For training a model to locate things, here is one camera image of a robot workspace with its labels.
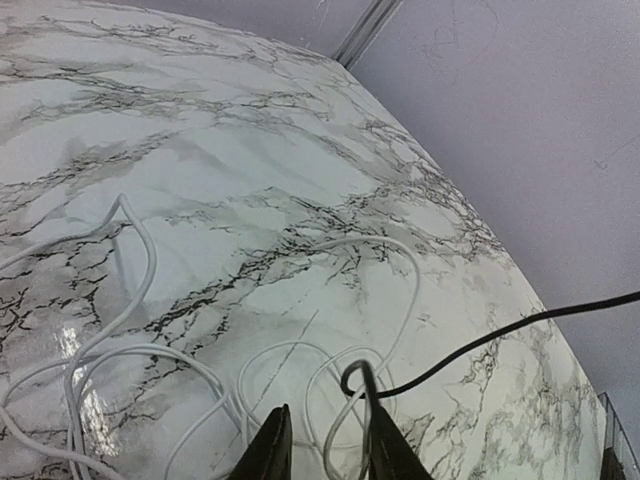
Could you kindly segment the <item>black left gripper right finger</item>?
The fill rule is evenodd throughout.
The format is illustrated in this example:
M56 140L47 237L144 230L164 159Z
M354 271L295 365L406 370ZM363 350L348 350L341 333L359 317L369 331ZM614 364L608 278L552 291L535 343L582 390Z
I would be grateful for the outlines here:
M432 480L418 456L379 404L371 406L369 478L378 480Z

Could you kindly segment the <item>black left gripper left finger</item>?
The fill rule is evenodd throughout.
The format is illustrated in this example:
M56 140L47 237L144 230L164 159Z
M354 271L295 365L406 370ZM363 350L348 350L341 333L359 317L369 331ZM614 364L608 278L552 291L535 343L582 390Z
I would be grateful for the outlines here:
M287 404L274 408L234 468L239 480L290 480L292 422Z

